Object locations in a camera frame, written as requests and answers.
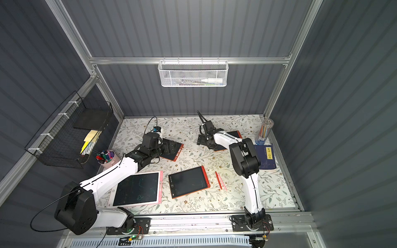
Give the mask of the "red tablet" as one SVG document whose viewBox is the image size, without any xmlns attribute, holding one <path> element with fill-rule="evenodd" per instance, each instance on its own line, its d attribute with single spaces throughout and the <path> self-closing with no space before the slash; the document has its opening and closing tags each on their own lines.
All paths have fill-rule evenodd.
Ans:
<svg viewBox="0 0 397 248">
<path fill-rule="evenodd" d="M 230 151 L 230 146 L 232 144 L 239 144 L 243 141 L 241 138 L 232 136 L 231 134 L 225 131 L 216 132 L 213 135 L 213 138 L 215 142 L 214 151 L 223 151 L 223 150 Z"/>
<path fill-rule="evenodd" d="M 162 154 L 160 155 L 160 157 L 176 162 L 183 147 L 184 145 L 182 143 L 164 138 L 163 144 L 161 146 Z"/>
<path fill-rule="evenodd" d="M 172 199 L 207 189 L 201 166 L 168 176 Z"/>
</svg>

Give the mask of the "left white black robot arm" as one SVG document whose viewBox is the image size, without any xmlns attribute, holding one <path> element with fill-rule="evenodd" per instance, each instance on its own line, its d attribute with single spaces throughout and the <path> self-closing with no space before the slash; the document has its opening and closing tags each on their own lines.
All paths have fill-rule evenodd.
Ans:
<svg viewBox="0 0 397 248">
<path fill-rule="evenodd" d="M 177 151 L 176 142 L 163 139 L 157 132 L 143 135 L 142 143 L 111 168 L 79 184 L 67 184 L 57 204 L 55 219 L 76 235 L 100 227 L 113 227 L 125 234 L 131 233 L 135 221 L 129 210 L 122 207 L 97 208 L 97 202 L 114 186 L 142 170 L 153 159 Z"/>
</svg>

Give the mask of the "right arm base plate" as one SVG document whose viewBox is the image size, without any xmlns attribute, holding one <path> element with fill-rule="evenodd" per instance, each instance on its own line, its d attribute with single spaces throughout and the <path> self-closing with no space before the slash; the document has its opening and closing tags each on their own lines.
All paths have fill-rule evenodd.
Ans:
<svg viewBox="0 0 397 248">
<path fill-rule="evenodd" d="M 265 216 L 265 220 L 260 222 L 260 226 L 257 228 L 249 228 L 244 215 L 232 215 L 228 219 L 232 222 L 233 232 L 244 232 L 244 231 L 264 231 L 268 233 L 274 230 L 273 221 L 270 215 Z"/>
</svg>

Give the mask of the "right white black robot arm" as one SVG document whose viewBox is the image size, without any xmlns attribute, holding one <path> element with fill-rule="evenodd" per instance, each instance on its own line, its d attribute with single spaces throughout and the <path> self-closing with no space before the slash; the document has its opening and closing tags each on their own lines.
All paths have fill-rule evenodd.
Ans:
<svg viewBox="0 0 397 248">
<path fill-rule="evenodd" d="M 255 230 L 262 226 L 266 218 L 266 210 L 259 196 L 258 173 L 261 164 L 254 144 L 249 138 L 237 138 L 217 129 L 212 121 L 199 115 L 202 122 L 198 145 L 204 145 L 211 150 L 219 146 L 230 152 L 232 166 L 240 176 L 245 193 L 245 222 L 249 229 Z"/>
</svg>

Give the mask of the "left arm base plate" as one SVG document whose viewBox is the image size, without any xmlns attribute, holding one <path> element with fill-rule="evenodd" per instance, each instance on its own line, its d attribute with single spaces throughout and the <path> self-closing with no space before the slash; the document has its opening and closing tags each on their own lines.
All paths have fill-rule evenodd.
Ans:
<svg viewBox="0 0 397 248">
<path fill-rule="evenodd" d="M 127 219 L 121 227 L 107 227 L 106 234 L 109 235 L 146 235 L 149 233 L 151 218 Z"/>
</svg>

